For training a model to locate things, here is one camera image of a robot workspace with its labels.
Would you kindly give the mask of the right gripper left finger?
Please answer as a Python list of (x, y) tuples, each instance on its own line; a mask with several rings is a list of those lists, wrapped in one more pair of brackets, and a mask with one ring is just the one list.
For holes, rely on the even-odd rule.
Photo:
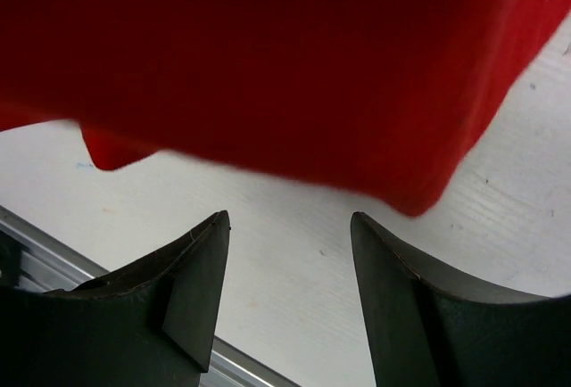
[(209, 369), (230, 221), (77, 288), (1, 291), (4, 386), (196, 386)]

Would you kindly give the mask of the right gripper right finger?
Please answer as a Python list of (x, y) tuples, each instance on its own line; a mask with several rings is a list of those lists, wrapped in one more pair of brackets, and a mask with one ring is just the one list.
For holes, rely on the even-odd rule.
[(569, 385), (568, 296), (472, 276), (362, 212), (351, 240), (377, 385)]

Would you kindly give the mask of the red t shirt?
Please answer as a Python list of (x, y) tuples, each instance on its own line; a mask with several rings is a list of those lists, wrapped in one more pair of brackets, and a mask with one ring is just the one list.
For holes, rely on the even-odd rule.
[(441, 197), (570, 0), (1, 0), (1, 127), (80, 127), (115, 170), (171, 150)]

